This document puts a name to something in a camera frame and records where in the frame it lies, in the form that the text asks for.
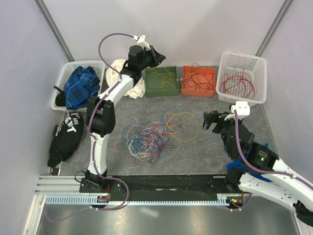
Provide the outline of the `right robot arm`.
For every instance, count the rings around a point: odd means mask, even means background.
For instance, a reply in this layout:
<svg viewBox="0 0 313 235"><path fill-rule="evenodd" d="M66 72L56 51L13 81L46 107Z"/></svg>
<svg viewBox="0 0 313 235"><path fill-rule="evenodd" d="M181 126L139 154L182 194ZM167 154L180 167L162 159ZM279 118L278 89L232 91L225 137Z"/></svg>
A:
<svg viewBox="0 0 313 235"><path fill-rule="evenodd" d="M255 135L242 123L249 116L246 105L232 106L230 112L204 112L203 128L216 126L228 157L241 160L241 168L231 168L224 180L228 192L252 193L289 209L307 224L313 224L313 184L296 173L278 155L254 141Z"/></svg>

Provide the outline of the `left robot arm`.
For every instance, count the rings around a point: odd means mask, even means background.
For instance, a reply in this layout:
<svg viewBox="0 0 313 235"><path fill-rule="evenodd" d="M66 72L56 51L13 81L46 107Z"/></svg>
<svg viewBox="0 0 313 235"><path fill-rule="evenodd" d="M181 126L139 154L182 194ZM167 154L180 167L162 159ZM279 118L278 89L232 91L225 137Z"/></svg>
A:
<svg viewBox="0 0 313 235"><path fill-rule="evenodd" d="M158 53L153 46L148 48L131 46L128 60L123 64L120 77L104 93L88 100L86 124L91 139L90 162L85 179L96 192L107 188L106 153L108 140L115 128L115 106L123 95L141 79L146 68L159 66L166 56Z"/></svg>

